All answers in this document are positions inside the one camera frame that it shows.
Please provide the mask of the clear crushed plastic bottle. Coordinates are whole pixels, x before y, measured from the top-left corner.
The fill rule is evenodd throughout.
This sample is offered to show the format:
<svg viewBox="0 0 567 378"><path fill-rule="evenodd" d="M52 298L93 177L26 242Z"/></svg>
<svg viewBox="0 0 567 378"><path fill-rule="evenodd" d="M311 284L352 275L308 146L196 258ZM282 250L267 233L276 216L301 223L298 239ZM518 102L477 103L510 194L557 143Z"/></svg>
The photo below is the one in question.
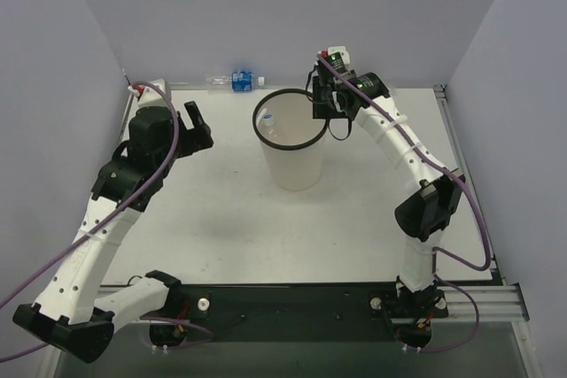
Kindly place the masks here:
<svg viewBox="0 0 567 378"><path fill-rule="evenodd" d="M260 130L260 133L272 143L274 143L280 136L276 119L271 113L265 113L261 117L258 129Z"/></svg>

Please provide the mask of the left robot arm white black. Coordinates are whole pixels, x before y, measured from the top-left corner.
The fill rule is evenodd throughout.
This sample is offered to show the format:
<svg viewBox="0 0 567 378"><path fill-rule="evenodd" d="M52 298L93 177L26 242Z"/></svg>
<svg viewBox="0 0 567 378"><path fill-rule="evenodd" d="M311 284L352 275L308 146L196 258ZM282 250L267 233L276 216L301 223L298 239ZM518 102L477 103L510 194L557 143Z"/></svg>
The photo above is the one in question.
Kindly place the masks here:
<svg viewBox="0 0 567 378"><path fill-rule="evenodd" d="M29 334L85 363L97 360L114 334L133 320L152 312L167 318L181 309L180 280L161 271L107 297L98 291L175 161L214 145L193 101L184 106L192 126L184 125L165 80L139 81L128 89L138 107L127 139L99 170L77 235L54 260L57 272L33 303L19 305L12 317Z"/></svg>

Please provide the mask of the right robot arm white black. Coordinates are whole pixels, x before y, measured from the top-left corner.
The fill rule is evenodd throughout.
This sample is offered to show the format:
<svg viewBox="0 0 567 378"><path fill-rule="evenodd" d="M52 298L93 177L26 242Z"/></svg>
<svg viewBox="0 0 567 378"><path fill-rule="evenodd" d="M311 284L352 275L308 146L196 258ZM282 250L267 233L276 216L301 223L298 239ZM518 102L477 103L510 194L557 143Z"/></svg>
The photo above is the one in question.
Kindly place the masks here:
<svg viewBox="0 0 567 378"><path fill-rule="evenodd" d="M317 56L313 80L314 115L347 119L365 130L399 174L408 197L394 210L405 236L404 256L395 282L402 305L419 306L435 298L433 249L440 243L461 198L464 176L444 175L429 165L425 149L375 73L358 75L338 52Z"/></svg>

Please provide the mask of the white bin with black rim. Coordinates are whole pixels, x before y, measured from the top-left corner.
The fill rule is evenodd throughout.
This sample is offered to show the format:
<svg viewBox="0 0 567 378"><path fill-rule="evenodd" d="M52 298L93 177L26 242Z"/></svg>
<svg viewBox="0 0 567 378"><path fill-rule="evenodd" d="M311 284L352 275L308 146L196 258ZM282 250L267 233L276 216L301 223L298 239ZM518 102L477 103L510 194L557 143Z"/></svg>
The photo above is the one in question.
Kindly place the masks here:
<svg viewBox="0 0 567 378"><path fill-rule="evenodd" d="M275 184L289 191L314 186L321 177L328 124L312 117L304 89L279 89L264 96L252 113L252 128ZM258 129L265 113L274 115L280 136L272 143Z"/></svg>

